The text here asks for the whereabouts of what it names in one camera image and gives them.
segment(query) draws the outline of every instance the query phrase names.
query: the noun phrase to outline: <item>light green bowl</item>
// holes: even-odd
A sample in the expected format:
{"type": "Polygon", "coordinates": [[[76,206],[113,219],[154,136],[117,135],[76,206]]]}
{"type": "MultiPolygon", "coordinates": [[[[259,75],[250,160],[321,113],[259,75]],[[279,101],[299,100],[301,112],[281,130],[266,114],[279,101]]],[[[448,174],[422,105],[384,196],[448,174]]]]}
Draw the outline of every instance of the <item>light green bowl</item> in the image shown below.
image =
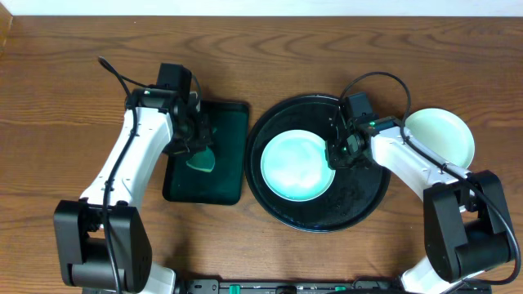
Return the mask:
{"type": "Polygon", "coordinates": [[[445,160],[463,168],[471,165],[476,149],[474,137],[456,114],[443,109],[423,109],[410,115],[405,126],[445,160]]]}
{"type": "Polygon", "coordinates": [[[310,131],[285,131],[261,155],[261,174],[269,188],[290,201],[319,197],[333,183],[336,171],[325,157],[325,141],[310,131]]]}

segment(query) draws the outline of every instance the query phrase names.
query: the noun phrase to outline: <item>wooden table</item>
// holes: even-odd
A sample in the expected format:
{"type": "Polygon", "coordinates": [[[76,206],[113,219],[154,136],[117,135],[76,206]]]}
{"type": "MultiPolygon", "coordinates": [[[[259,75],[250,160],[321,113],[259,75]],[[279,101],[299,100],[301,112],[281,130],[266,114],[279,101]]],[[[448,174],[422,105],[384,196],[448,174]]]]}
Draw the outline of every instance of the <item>wooden table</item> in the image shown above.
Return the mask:
{"type": "MultiPolygon", "coordinates": [[[[467,122],[471,169],[502,179],[523,236],[522,48],[523,19],[15,17],[0,60],[0,292],[80,292],[61,282],[52,214],[91,184],[122,125],[123,91],[97,56],[145,83],[161,62],[183,64],[207,99],[247,101],[250,126],[290,96],[338,95],[360,74],[390,71],[408,83],[413,109],[441,107],[467,122]]],[[[357,90],[382,116],[403,113],[394,81],[370,78],[357,90]]],[[[154,260],[184,277],[342,281],[394,276],[424,256],[422,203],[395,176],[365,221],[310,234],[266,213],[247,183],[232,207],[166,202],[166,159],[141,216],[154,260]]],[[[520,278],[495,292],[522,287],[520,278]]]]}

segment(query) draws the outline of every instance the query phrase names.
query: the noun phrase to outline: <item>black cable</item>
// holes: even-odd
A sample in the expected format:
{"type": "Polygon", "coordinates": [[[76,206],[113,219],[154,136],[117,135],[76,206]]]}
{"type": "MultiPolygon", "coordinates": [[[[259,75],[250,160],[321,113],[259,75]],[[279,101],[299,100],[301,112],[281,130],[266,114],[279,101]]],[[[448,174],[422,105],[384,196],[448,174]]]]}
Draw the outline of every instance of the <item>black cable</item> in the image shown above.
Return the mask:
{"type": "Polygon", "coordinates": [[[518,274],[521,271],[521,249],[519,246],[519,243],[517,242],[516,235],[512,231],[511,227],[508,225],[507,220],[505,217],[502,216],[499,209],[496,207],[496,205],[487,198],[477,187],[475,187],[469,180],[461,177],[460,175],[456,174],[455,172],[451,171],[446,163],[438,163],[434,158],[430,157],[429,155],[425,154],[423,151],[421,151],[416,145],[414,145],[408,136],[405,135],[405,121],[407,120],[407,117],[410,113],[410,105],[411,105],[411,97],[410,97],[410,91],[407,85],[398,77],[396,77],[392,73],[387,72],[372,72],[372,73],[366,73],[358,78],[356,78],[354,81],[352,81],[345,89],[343,90],[342,94],[340,95],[340,100],[345,97],[345,95],[349,92],[349,90],[356,84],[357,82],[361,81],[364,78],[367,78],[369,76],[373,75],[384,75],[390,78],[395,79],[405,90],[405,93],[407,94],[407,108],[405,109],[405,114],[403,115],[403,118],[401,119],[401,125],[400,125],[400,134],[403,141],[414,151],[416,151],[418,154],[423,156],[426,160],[437,166],[439,169],[441,169],[444,172],[449,173],[451,176],[455,177],[456,179],[460,180],[462,183],[465,184],[466,187],[468,187],[472,192],[474,192],[474,195],[477,196],[481,201],[483,201],[487,206],[489,206],[494,214],[499,218],[499,220],[503,223],[503,226],[507,230],[508,240],[510,243],[512,243],[514,247],[514,270],[512,271],[512,274],[503,280],[499,281],[491,281],[491,280],[484,280],[484,279],[478,279],[478,278],[464,278],[463,281],[466,283],[483,283],[488,285],[505,285],[508,283],[513,282],[518,274]]]}
{"type": "Polygon", "coordinates": [[[351,287],[351,289],[356,289],[356,284],[357,284],[358,282],[361,282],[363,279],[366,279],[365,282],[376,283],[376,286],[379,287],[379,283],[378,283],[378,281],[373,281],[373,280],[375,279],[375,277],[359,276],[358,278],[356,278],[356,279],[352,282],[352,287],[351,287]]]}
{"type": "Polygon", "coordinates": [[[122,74],[119,74],[119,73],[115,73],[114,71],[114,68],[111,66],[111,64],[103,57],[103,56],[99,56],[98,57],[98,62],[100,63],[100,65],[104,68],[104,69],[107,69],[107,71],[109,71],[110,73],[114,74],[114,75],[119,75],[120,78],[122,80],[125,80],[125,81],[128,81],[130,83],[133,83],[135,85],[137,85],[138,87],[147,87],[146,85],[142,84],[141,82],[137,82],[137,81],[134,81],[134,80],[131,80],[130,78],[122,75],[122,74]]]}
{"type": "MultiPolygon", "coordinates": [[[[131,96],[131,92],[127,88],[127,85],[123,81],[124,78],[122,75],[120,75],[116,69],[102,56],[98,57],[98,62],[101,64],[101,66],[104,67],[104,69],[107,69],[110,73],[114,74],[118,81],[122,84],[123,90],[127,94],[127,97],[131,96]]],[[[114,176],[116,175],[116,172],[118,171],[118,168],[120,164],[123,161],[123,158],[125,157],[125,153],[131,146],[132,140],[134,139],[136,135],[136,130],[138,128],[138,116],[136,115],[136,107],[131,108],[132,111],[132,129],[129,133],[129,139],[127,139],[127,142],[125,143],[125,146],[122,149],[122,152],[116,159],[116,162],[114,163],[113,169],[111,170],[109,177],[107,178],[107,181],[105,182],[105,188],[104,188],[104,201],[102,206],[102,215],[103,215],[103,223],[104,223],[104,235],[105,235],[105,245],[107,246],[107,252],[109,253],[109,259],[111,263],[111,267],[113,268],[113,276],[114,276],[114,285],[116,293],[121,294],[122,293],[122,284],[120,282],[120,275],[118,272],[118,265],[116,264],[116,257],[114,255],[114,248],[113,248],[113,241],[111,239],[110,234],[110,223],[109,223],[109,213],[108,213],[108,206],[109,206],[109,195],[111,190],[113,189],[113,181],[114,176]]]]}

